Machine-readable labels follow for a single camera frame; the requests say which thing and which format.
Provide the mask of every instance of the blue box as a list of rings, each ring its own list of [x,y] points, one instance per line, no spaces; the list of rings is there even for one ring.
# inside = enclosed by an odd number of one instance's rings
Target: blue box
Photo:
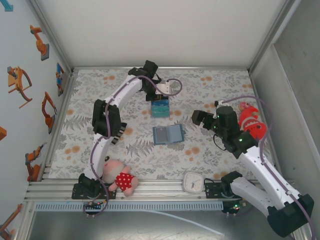
[[[170,117],[169,99],[151,101],[151,116],[154,118]]]

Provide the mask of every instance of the floral pattern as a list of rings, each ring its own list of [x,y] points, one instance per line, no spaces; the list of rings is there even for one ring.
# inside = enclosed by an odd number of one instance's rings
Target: floral pattern
[[[248,179],[255,179],[243,162],[222,151],[213,142],[214,133],[192,123],[194,110],[213,113],[215,100],[227,100],[241,95],[254,96],[247,71],[159,69],[163,79],[177,78],[183,83],[182,92],[170,98],[170,117],[151,117],[150,102],[137,92],[121,109],[120,116],[127,123],[120,140],[111,145],[107,155],[131,166],[131,174],[139,179],[180,180],[193,171],[205,178],[219,179],[238,171]],[[92,114],[94,102],[112,94],[124,81],[127,69],[80,70],[60,133],[50,178],[76,179],[83,172],[93,146]],[[171,82],[172,91],[179,89]],[[247,102],[256,106],[252,99]],[[232,102],[237,112],[240,100]],[[185,141],[170,145],[153,144],[153,127],[182,124]],[[220,139],[216,144],[223,148]],[[264,153],[272,161],[270,146]]]

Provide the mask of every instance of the small box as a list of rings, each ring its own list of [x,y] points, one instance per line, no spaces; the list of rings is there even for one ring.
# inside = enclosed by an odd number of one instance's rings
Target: small box
[[[5,130],[4,128],[0,127],[0,141],[7,136],[7,130]]]
[[[154,118],[170,117],[170,102],[168,97],[151,102],[151,116]]]

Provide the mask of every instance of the pink plush toy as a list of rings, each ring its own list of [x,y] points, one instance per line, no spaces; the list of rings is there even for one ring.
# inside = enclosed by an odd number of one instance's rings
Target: pink plush toy
[[[126,197],[130,197],[139,183],[135,176],[129,174],[130,170],[131,167],[110,158],[103,167],[102,180],[111,184],[109,191],[113,192],[119,187]]]

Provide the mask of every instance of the stuffed toy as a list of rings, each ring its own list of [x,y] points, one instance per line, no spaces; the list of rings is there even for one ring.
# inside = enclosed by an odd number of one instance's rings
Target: stuffed toy
[[[125,166],[121,161],[109,158],[104,164],[102,180],[111,184],[109,191],[113,192],[118,187],[126,197],[130,197],[138,186],[138,179],[129,174],[131,167]]]
[[[258,121],[259,110],[247,102],[241,102],[238,107],[242,111],[239,118],[240,129],[249,132],[259,142],[267,132],[267,126]]]

